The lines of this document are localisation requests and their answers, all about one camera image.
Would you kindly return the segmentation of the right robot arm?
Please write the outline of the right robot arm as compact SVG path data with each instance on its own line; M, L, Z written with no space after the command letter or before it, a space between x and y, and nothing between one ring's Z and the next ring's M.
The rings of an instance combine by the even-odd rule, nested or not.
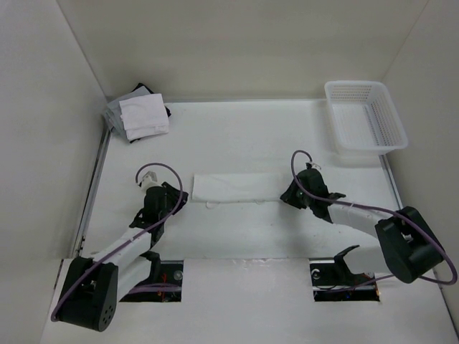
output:
M432 268L446 261L457 282L454 264L419 211L406 206L399 211L352 203L343 193L331 193L321 173L309 168L293 177L280 200L297 209L310 209L313 215L331 224L357 229L376 237L384 262L392 275L404 283L423 278Z

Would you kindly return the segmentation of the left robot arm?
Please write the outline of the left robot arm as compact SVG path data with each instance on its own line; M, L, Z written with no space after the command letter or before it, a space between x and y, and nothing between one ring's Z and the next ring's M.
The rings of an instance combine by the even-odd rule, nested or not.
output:
M97 254L72 260L53 321L102 332L125 297L180 289L177 280L161 274L161 258L152 249L165 220L185 206L189 195L167 182L146 182L142 188L143 207L123 236Z

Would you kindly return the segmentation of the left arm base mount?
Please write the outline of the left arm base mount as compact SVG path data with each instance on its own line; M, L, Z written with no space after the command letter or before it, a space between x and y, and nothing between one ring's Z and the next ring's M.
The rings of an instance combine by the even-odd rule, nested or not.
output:
M149 276L139 282L135 289L147 289L144 292L129 293L121 302L181 302L181 288L184 279L183 261L163 261L160 254L146 252L141 255L150 263Z

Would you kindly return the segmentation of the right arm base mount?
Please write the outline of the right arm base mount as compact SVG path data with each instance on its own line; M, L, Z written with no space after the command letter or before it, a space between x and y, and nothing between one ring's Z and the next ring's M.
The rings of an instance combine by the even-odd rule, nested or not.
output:
M312 259L309 262L315 302L380 301L376 282L360 286L373 280L374 273L354 274L345 263L344 257L358 247L350 246L332 258Z

